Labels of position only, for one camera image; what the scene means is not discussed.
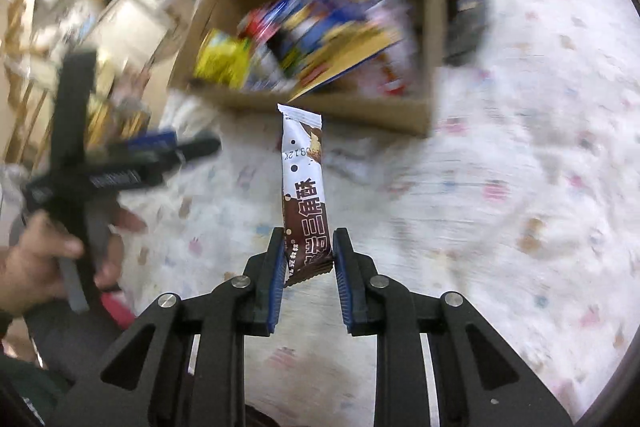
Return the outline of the left hand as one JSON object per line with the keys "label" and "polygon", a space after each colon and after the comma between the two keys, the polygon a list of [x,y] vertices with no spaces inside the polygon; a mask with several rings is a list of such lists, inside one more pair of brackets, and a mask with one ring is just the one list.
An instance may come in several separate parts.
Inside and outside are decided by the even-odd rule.
{"label": "left hand", "polygon": [[[111,225],[128,232],[143,232],[145,222],[116,204]],[[58,258],[77,260],[84,245],[77,237],[63,232],[47,212],[35,212],[17,244],[1,251],[1,311],[22,317],[27,311],[53,299],[66,297]],[[102,265],[96,270],[94,283],[100,289],[115,286],[122,275],[124,243],[118,234],[108,239]]]}

